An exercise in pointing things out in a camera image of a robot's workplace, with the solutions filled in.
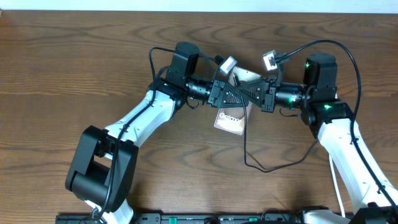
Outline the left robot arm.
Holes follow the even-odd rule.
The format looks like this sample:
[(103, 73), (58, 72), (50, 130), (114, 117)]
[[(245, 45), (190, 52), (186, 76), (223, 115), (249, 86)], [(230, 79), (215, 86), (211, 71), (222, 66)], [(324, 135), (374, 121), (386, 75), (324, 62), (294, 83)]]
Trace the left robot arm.
[(227, 82), (194, 77), (200, 49), (179, 42), (169, 66), (152, 72), (144, 99), (119, 121), (100, 129), (86, 128), (65, 181), (67, 190), (92, 207), (96, 223), (129, 223), (133, 211), (126, 197), (131, 189), (139, 148), (163, 123), (187, 104), (188, 98), (215, 108), (248, 105)]

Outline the Galaxy smartphone with bronze screen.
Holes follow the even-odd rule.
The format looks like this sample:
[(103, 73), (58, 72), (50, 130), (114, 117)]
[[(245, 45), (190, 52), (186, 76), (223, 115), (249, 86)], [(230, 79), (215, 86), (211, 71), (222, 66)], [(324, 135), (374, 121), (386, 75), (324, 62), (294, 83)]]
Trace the Galaxy smartphone with bronze screen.
[[(260, 74), (240, 67), (234, 67), (228, 82), (235, 87), (237, 83), (245, 84), (260, 78)], [(243, 108), (241, 106), (237, 108), (220, 108), (215, 119), (214, 127), (233, 134), (243, 135), (245, 127)]]

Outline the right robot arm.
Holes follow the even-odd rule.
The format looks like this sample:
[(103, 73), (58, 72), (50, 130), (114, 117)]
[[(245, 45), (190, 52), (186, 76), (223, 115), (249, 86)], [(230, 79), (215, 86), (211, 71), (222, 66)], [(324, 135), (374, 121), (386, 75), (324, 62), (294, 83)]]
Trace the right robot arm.
[(326, 149), (340, 173), (354, 208), (348, 223), (397, 223), (397, 189), (388, 181), (365, 144), (356, 122), (357, 109), (338, 99), (336, 58), (307, 57), (301, 85), (282, 75), (238, 84), (241, 98), (262, 110), (276, 106), (300, 110), (302, 121)]

